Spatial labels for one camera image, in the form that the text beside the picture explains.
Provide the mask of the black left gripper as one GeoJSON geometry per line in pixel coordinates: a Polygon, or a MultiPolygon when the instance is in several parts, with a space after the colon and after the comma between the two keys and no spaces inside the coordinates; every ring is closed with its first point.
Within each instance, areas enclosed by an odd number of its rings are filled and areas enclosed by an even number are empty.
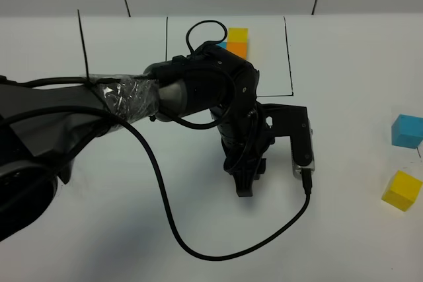
{"type": "Polygon", "coordinates": [[[233,176],[239,197],[252,197],[254,177],[266,171],[263,155],[275,142],[263,105],[256,102],[250,108],[233,111],[217,128],[225,153],[224,171],[233,176]]]}

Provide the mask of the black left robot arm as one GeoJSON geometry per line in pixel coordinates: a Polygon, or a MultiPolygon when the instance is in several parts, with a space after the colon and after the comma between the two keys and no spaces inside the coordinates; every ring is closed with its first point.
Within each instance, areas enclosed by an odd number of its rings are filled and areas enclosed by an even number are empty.
{"type": "Polygon", "coordinates": [[[215,41],[141,75],[1,78],[1,238],[32,224],[68,183],[73,159],[96,137],[144,118],[218,128],[224,169],[252,193],[274,136],[256,99],[259,72],[215,41]]]}

